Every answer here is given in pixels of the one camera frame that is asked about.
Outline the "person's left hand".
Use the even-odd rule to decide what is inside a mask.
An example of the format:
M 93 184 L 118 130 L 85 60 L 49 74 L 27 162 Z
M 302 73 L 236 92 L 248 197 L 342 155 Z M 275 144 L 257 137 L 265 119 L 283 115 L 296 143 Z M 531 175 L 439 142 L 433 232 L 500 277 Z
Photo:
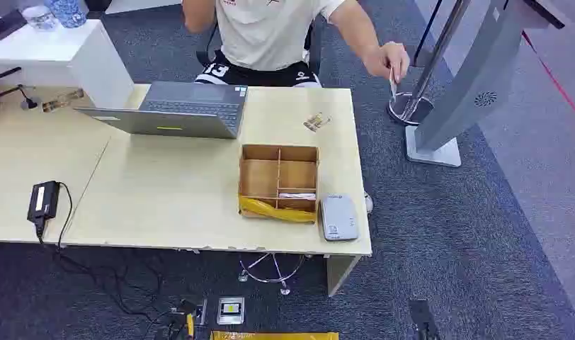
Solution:
M 407 74 L 410 59 L 401 43 L 387 42 L 381 47 L 373 47 L 363 58 L 368 73 L 398 84 Z

